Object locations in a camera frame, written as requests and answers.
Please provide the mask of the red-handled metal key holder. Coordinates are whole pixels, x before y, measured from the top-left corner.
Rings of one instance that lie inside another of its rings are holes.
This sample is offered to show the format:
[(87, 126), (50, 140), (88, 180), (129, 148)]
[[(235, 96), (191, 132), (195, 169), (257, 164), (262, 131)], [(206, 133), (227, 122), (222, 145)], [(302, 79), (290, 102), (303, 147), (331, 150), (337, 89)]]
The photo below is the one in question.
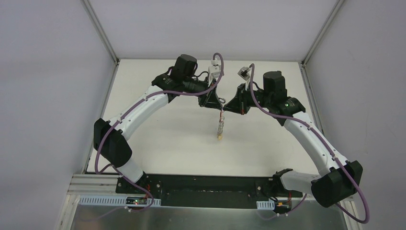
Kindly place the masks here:
[(220, 115), (219, 115), (219, 123), (218, 123), (218, 131), (217, 131), (217, 136), (218, 135), (223, 135), (223, 129), (224, 129), (224, 110), (222, 109), (220, 111)]

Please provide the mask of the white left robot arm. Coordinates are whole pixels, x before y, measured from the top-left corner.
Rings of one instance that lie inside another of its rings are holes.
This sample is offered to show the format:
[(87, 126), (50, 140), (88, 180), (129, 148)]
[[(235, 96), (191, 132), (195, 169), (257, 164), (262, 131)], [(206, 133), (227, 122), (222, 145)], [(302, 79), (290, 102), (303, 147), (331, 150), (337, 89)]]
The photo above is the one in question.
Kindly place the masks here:
[(145, 190), (145, 172), (132, 156), (128, 139), (160, 108), (177, 96), (195, 96), (205, 100), (214, 93), (224, 75), (224, 59), (214, 53), (208, 76), (205, 80), (196, 78), (197, 59), (180, 55), (173, 66), (156, 76), (144, 94), (121, 113), (104, 120), (99, 118), (93, 126), (93, 147), (97, 151), (95, 164), (103, 156), (122, 177), (126, 177), (128, 188), (135, 194)]

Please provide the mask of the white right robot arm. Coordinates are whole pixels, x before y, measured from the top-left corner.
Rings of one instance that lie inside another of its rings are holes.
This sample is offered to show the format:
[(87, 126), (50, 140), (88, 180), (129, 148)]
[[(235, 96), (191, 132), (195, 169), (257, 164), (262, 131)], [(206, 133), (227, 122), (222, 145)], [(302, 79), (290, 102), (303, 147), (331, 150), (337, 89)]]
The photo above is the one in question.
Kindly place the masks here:
[(300, 173), (286, 169), (275, 174), (272, 191), (284, 196), (290, 190), (312, 195), (323, 207), (330, 207), (357, 192), (363, 167), (341, 155), (313, 125), (305, 107), (287, 95), (281, 71), (263, 74), (263, 89), (251, 90), (248, 84), (238, 86), (234, 98), (224, 110), (245, 115), (252, 107), (268, 109), (277, 121), (301, 144), (315, 164), (318, 173)]

